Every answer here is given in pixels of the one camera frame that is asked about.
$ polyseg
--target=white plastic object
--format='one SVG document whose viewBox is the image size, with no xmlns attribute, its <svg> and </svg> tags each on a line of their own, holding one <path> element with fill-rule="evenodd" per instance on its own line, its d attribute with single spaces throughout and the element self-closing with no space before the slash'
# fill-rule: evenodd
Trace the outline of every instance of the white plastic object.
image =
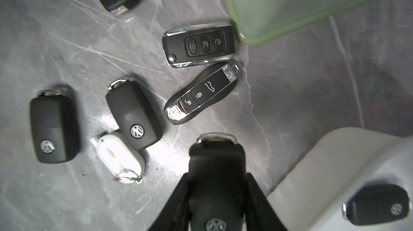
<svg viewBox="0 0 413 231">
<path fill-rule="evenodd" d="M 136 182 L 145 169 L 145 161 L 139 153 L 132 154 L 127 147 L 127 141 L 120 132 L 111 132 L 104 136 L 95 136 L 90 139 L 95 146 L 97 156 L 110 170 L 114 177 L 124 184 Z"/>
<path fill-rule="evenodd" d="M 411 196 L 412 159 L 413 137 L 341 128 L 318 141 L 267 199 L 291 231 L 410 230 L 411 214 L 392 223 L 354 226 L 342 217 L 342 205 L 375 182 L 397 184 Z"/>
</svg>

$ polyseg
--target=green container rim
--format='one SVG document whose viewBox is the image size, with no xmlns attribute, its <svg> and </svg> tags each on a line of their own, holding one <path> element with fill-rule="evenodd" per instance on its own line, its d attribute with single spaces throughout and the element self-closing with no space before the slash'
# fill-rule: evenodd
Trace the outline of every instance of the green container rim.
<svg viewBox="0 0 413 231">
<path fill-rule="evenodd" d="M 332 16 L 338 12 L 342 12 L 344 10 L 347 10 L 349 8 L 355 7 L 357 5 L 363 4 L 367 1 L 370 0 L 348 0 L 342 3 L 339 3 L 337 5 L 333 5 L 332 7 L 328 7 L 326 9 L 323 9 L 322 11 L 319 11 L 313 15 L 309 15 L 305 18 L 302 18 L 296 22 L 289 23 L 283 27 L 280 27 L 278 29 L 275 29 L 273 31 L 270 31 L 266 34 L 263 35 L 250 35 L 248 34 L 245 29 L 241 25 L 241 20 L 238 15 L 235 2 L 234 0 L 225 0 L 225 4 L 228 9 L 228 13 L 230 14 L 231 17 L 231 22 L 233 23 L 233 27 L 236 30 L 236 33 L 238 35 L 238 38 L 240 39 L 241 42 L 248 44 L 248 45 L 259 45 L 262 43 L 265 43 L 267 41 L 270 41 L 274 38 L 278 38 L 282 35 L 285 35 L 289 32 L 292 32 L 296 29 L 302 28 L 304 26 L 307 26 L 308 24 L 311 24 L 313 22 L 316 22 L 318 20 L 321 20 L 323 18 L 327 18 L 329 16 Z"/>
</svg>

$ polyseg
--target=marble countertop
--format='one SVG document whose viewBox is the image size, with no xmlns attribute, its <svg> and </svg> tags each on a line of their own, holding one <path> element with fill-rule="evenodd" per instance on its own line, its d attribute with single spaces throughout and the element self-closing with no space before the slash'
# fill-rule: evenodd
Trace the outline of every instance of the marble countertop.
<svg viewBox="0 0 413 231">
<path fill-rule="evenodd" d="M 145 230 L 188 170 L 206 132 L 237 137 L 268 194 L 329 131 L 354 126 L 407 136 L 413 126 L 413 0 L 374 0 L 257 47 L 237 43 L 235 89 L 190 124 L 163 115 L 167 99 L 206 66 L 174 69 L 161 36 L 228 20 L 223 0 L 142 0 L 114 17 L 99 0 L 0 0 L 0 223 L 4 230 Z M 118 127 L 107 86 L 138 76 L 163 128 L 142 152 L 141 184 L 111 180 L 89 138 Z M 28 104 L 40 89 L 76 92 L 82 149 L 37 162 Z"/>
</svg>

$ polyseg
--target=metal key ring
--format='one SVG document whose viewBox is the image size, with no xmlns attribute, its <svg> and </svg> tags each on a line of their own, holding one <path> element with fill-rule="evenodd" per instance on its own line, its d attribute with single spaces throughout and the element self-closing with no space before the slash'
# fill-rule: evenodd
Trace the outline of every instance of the metal key ring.
<svg viewBox="0 0 413 231">
<path fill-rule="evenodd" d="M 128 169 L 129 172 L 132 172 L 133 174 L 136 175 L 136 177 L 125 177 L 125 176 L 121 176 L 122 174 L 125 173 L 119 173 L 116 177 L 113 178 L 114 181 L 120 182 L 120 181 L 133 181 L 137 184 L 142 183 L 142 177 L 138 176 L 137 173 L 131 169 Z"/>
<path fill-rule="evenodd" d="M 108 90 L 111 90 L 111 89 L 113 89 L 113 86 L 114 86 L 115 84 L 120 83 L 120 82 L 125 82 L 125 81 L 127 81 L 127 79 L 115 80 L 114 82 L 112 82 L 112 83 L 109 85 L 109 87 L 108 87 L 107 89 L 108 89 Z"/>
<path fill-rule="evenodd" d="M 52 90 L 52 89 L 43 89 L 43 90 L 40 90 L 40 91 L 37 93 L 37 97 L 46 96 L 46 95 L 45 95 L 46 93 L 52 93 L 53 96 L 54 96 L 54 95 L 58 95 L 58 96 L 61 95 L 60 93 L 58 93 L 58 92 L 55 91 L 55 90 Z"/>
</svg>

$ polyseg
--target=remote key button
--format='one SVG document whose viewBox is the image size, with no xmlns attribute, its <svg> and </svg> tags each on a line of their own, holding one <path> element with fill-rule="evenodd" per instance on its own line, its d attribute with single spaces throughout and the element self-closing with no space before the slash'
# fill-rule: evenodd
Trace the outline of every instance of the remote key button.
<svg viewBox="0 0 413 231">
<path fill-rule="evenodd" d="M 208 53 L 211 44 L 209 43 L 209 39 L 206 36 L 202 36 L 201 38 L 201 47 L 205 53 Z"/>
<path fill-rule="evenodd" d="M 191 92 L 183 95 L 183 97 L 180 98 L 180 101 L 188 113 L 198 107 L 198 103 L 192 97 Z"/>
<path fill-rule="evenodd" d="M 212 39 L 213 39 L 213 41 L 214 41 L 214 48 L 215 48 L 217 51 L 222 50 L 224 41 L 223 41 L 223 39 L 222 39 L 221 34 L 219 34 L 219 33 L 214 34 L 214 37 L 213 37 Z"/>
<path fill-rule="evenodd" d="M 191 53 L 193 55 L 197 53 L 198 47 L 197 47 L 197 42 L 195 41 L 194 38 L 189 39 L 188 48 L 189 48 L 189 53 Z"/>
<path fill-rule="evenodd" d="M 190 93 L 192 97 L 194 98 L 194 100 L 198 103 L 198 105 L 204 104 L 209 99 L 208 95 L 202 88 L 201 83 L 193 87 Z"/>
<path fill-rule="evenodd" d="M 223 70 L 219 70 L 218 72 L 214 73 L 212 75 L 212 78 L 214 79 L 219 89 L 223 89 L 226 85 L 230 83 Z"/>
<path fill-rule="evenodd" d="M 201 81 L 201 86 L 210 98 L 221 90 L 214 82 L 214 79 L 212 79 L 212 76 L 209 76 L 207 79 Z"/>
</svg>

